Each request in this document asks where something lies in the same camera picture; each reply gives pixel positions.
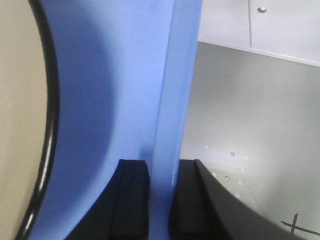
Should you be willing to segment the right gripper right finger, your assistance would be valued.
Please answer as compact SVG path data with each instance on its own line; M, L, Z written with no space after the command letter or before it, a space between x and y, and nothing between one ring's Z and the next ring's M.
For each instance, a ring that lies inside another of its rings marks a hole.
M227 191L199 159L181 159L171 204L171 240L298 240L297 231L319 236L292 223L282 229Z

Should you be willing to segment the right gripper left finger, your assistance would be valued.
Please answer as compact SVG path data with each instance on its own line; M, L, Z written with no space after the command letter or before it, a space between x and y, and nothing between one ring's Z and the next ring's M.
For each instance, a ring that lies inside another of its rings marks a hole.
M149 191L147 163L121 159L107 186L66 239L146 240Z

